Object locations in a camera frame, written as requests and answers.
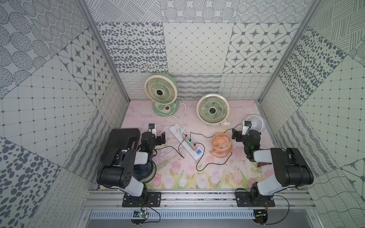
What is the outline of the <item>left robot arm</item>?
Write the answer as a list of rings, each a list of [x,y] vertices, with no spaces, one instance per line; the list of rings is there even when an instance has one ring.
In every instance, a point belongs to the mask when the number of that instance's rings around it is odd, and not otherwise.
[[[137,128],[112,130],[97,171],[97,183],[121,190],[132,199],[146,200],[146,183],[156,174],[154,152],[156,146],[165,143],[165,132],[157,136],[140,133]]]

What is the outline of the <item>pink usb adapter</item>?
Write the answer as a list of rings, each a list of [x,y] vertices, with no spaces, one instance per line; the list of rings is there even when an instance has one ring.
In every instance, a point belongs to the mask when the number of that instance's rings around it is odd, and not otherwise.
[[[197,149],[197,147],[198,147],[198,146],[197,146],[197,144],[196,144],[196,143],[192,143],[192,144],[191,144],[191,148],[192,148],[194,151]]]

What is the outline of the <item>white power strip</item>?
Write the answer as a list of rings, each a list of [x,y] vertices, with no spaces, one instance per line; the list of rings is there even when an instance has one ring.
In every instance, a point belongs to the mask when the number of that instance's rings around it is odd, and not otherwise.
[[[169,128],[170,133],[176,138],[176,140],[181,143],[182,146],[189,155],[193,157],[194,160],[199,160],[203,155],[203,149],[201,147],[197,147],[194,151],[190,145],[187,144],[186,139],[189,138],[188,133],[181,127],[179,124],[175,124]]]

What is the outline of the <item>green usb adapter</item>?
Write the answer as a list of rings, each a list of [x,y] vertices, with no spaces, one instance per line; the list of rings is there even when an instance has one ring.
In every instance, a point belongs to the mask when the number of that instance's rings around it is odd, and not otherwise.
[[[186,139],[186,142],[188,145],[191,145],[193,143],[193,140],[189,137]]]

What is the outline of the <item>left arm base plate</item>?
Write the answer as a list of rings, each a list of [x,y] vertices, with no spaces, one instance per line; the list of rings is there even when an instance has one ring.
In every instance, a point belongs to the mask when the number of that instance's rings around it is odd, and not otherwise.
[[[133,197],[130,195],[125,195],[123,197],[123,208],[132,207],[160,207],[161,204],[161,192],[145,192],[139,197]]]

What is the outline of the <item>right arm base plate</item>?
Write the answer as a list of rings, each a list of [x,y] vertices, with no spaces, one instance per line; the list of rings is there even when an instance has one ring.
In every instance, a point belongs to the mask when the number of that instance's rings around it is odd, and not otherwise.
[[[251,193],[245,191],[235,192],[234,195],[238,207],[275,207],[275,202],[271,196],[262,196],[260,194],[253,196]]]

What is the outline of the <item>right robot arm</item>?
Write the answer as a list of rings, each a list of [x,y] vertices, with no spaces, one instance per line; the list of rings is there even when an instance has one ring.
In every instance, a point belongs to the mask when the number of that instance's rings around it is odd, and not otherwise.
[[[298,148],[260,148],[260,132],[232,130],[232,139],[242,142],[247,159],[257,164],[272,164],[274,174],[256,182],[250,189],[250,198],[271,197],[288,187],[312,184],[314,175]]]

